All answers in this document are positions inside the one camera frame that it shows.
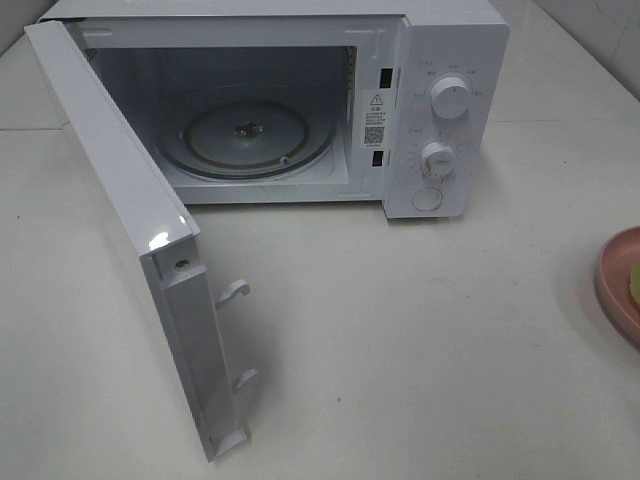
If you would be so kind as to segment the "white round door button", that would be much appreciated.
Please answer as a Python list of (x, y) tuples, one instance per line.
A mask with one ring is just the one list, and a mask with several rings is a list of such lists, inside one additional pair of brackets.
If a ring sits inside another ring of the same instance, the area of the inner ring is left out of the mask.
[(443, 202), (443, 194), (439, 188), (425, 187), (417, 191), (412, 198), (413, 207), (422, 212), (435, 211)]

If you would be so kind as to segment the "white microwave knob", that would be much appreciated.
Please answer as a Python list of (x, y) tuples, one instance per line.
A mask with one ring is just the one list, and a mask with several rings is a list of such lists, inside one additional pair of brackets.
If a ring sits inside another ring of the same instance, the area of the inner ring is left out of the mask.
[(445, 177), (454, 170), (457, 157), (447, 143), (430, 142), (421, 152), (421, 167), (430, 177)]
[(471, 96), (471, 83), (458, 73), (438, 79), (430, 89), (434, 113), (446, 120), (462, 116), (469, 109)]

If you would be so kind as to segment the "white microwave door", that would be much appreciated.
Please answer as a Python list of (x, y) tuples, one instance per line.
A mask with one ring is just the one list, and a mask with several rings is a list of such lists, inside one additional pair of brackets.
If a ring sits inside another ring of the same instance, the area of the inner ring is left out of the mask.
[(200, 229), (60, 21), (26, 37), (53, 95), (71, 151), (125, 284), (162, 328), (207, 460), (250, 438), (240, 398), (258, 373), (233, 377), (217, 313), (249, 284), (211, 292)]

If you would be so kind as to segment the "pink round plate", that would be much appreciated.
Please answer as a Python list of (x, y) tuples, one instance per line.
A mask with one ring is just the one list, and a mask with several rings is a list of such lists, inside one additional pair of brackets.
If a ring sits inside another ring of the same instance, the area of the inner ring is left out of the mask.
[(639, 227), (622, 230), (603, 246), (595, 270), (599, 304), (611, 324), (639, 348), (639, 307), (629, 295), (629, 274), (639, 262)]

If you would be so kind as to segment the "sandwich with white bread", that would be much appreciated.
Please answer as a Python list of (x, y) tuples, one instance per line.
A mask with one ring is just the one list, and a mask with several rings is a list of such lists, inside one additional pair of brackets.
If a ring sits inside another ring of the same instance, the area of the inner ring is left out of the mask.
[(632, 264), (629, 274), (629, 295), (633, 305), (640, 307), (640, 262)]

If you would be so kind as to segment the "white warning label sticker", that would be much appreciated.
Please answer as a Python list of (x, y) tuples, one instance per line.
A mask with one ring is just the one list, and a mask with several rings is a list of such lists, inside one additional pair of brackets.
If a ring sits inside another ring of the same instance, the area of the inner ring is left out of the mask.
[(365, 148), (384, 149), (386, 129), (390, 123), (392, 107), (393, 99), (389, 92), (369, 89), (361, 94), (362, 133), (360, 140)]

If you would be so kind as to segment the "white microwave oven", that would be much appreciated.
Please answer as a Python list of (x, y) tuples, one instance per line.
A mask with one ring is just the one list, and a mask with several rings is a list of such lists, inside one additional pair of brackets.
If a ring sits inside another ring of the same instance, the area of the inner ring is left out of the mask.
[[(60, 21), (186, 205), (378, 202), (391, 219), (463, 213), (510, 29), (486, 1), (59, 1)], [(430, 89), (461, 74), (469, 109), (438, 117)], [(393, 99), (383, 150), (365, 148), (361, 94)], [(282, 175), (216, 180), (186, 172), (159, 148), (164, 128), (218, 104), (274, 100), (333, 115), (335, 137)], [(449, 144), (454, 170), (427, 176), (421, 152)], [(439, 209), (413, 195), (436, 187)]]

